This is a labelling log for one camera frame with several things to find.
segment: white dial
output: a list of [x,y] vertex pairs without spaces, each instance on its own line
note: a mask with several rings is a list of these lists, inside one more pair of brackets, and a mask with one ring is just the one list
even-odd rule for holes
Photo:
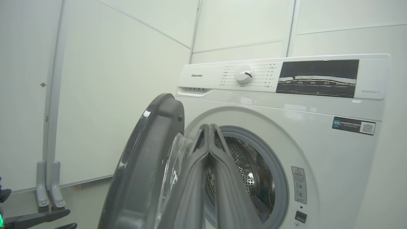
[[234,78],[240,84],[247,84],[254,78],[254,69],[248,64],[241,64],[235,70]]

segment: gray floor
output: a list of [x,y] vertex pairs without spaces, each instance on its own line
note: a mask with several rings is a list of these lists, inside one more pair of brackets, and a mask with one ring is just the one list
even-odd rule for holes
[[[32,229],[54,229],[72,222],[78,224],[78,229],[95,229],[98,226],[100,214],[105,201],[110,179],[82,184],[81,190],[76,186],[61,189],[66,201],[66,208],[71,213],[54,222],[47,222]],[[35,192],[12,194],[1,204],[4,217],[37,213]]]

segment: control panel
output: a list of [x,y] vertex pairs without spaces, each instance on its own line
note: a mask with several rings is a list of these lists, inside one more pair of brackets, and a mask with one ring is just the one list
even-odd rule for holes
[[384,99],[389,55],[287,57],[185,65],[184,88]]

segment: circular door recess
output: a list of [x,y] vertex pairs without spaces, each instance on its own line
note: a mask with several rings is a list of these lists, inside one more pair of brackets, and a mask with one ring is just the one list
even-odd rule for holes
[[[248,130],[236,126],[220,129],[264,228],[278,228],[288,208],[288,185],[277,156],[260,137]],[[215,179],[209,171],[205,184],[205,215],[213,225],[216,225]]]

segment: green logo on sticker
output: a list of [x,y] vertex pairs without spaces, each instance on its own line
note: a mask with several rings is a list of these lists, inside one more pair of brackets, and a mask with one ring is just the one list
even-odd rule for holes
[[333,121],[333,125],[334,125],[334,126],[340,126],[340,125],[341,125],[341,121],[340,121],[340,120],[334,120],[334,121]]

